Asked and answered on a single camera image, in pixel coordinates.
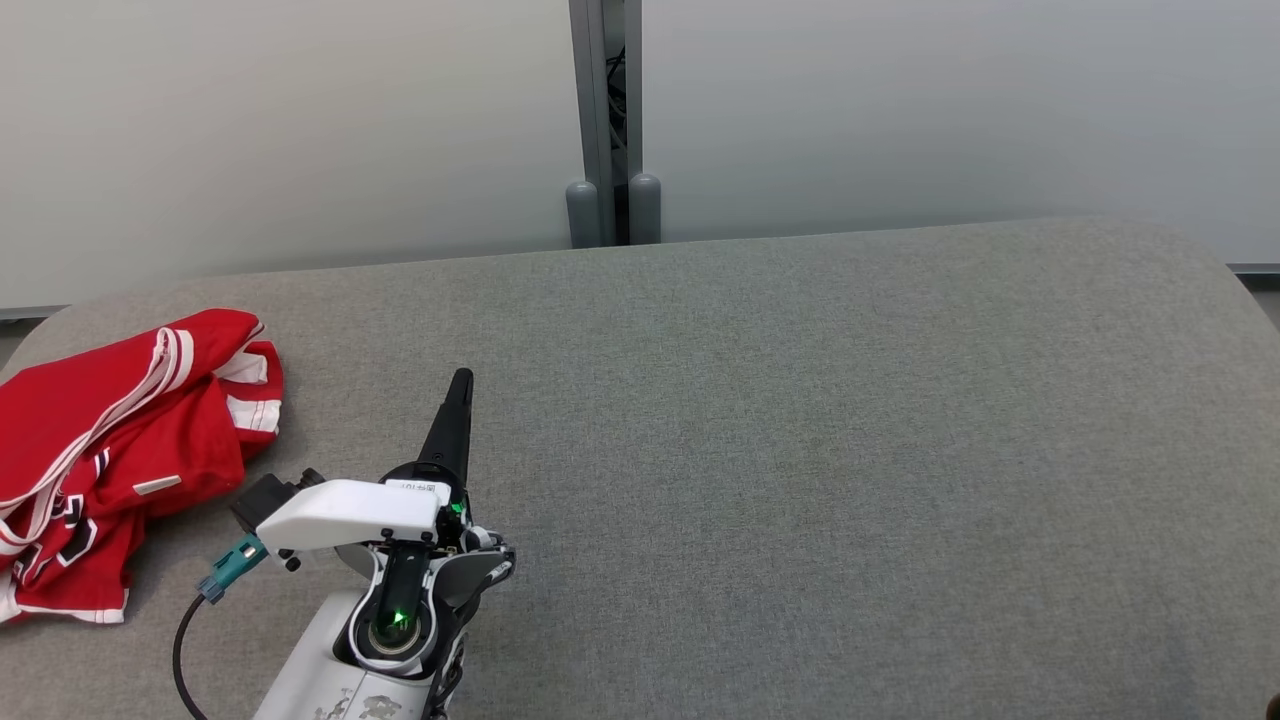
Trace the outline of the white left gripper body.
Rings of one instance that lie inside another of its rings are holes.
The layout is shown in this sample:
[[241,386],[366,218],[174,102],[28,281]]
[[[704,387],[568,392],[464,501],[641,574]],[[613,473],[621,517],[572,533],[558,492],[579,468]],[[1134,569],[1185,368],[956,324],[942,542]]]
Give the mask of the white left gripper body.
[[255,480],[255,536],[275,555],[387,542],[429,543],[442,537],[439,516],[465,501],[465,487],[430,462],[407,462],[383,480],[296,482],[270,473]]

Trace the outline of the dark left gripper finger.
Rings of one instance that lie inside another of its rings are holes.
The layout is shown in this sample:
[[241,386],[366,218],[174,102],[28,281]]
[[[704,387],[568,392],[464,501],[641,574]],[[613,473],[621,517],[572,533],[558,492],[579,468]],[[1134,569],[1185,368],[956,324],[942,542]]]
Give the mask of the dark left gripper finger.
[[466,480],[474,405],[474,372],[458,368],[445,393],[445,465],[457,480]]
[[445,465],[445,398],[436,410],[436,415],[431,421],[431,427],[428,436],[422,443],[419,452],[419,462],[430,462],[444,469],[449,469]]

